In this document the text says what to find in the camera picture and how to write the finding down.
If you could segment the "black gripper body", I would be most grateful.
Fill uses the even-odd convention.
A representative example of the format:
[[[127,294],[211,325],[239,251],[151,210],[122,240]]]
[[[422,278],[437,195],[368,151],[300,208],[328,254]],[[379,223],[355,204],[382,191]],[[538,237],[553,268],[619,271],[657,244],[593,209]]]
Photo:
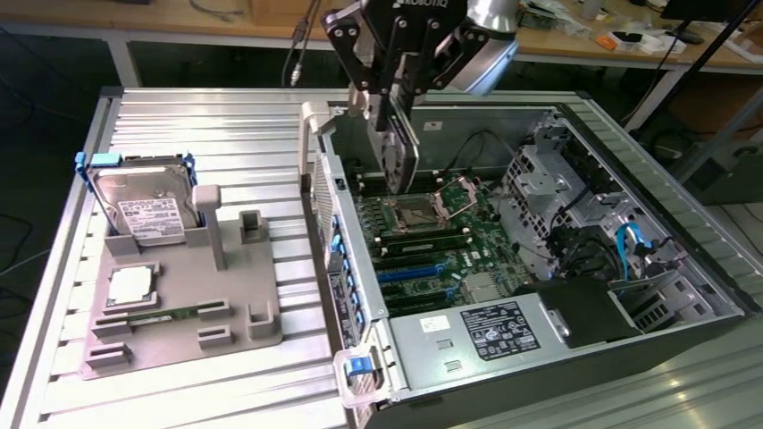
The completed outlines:
[[[466,12],[463,0],[360,2],[366,25],[383,52],[393,47],[394,33],[402,36],[405,52],[419,53],[427,42],[438,47],[465,21]]]

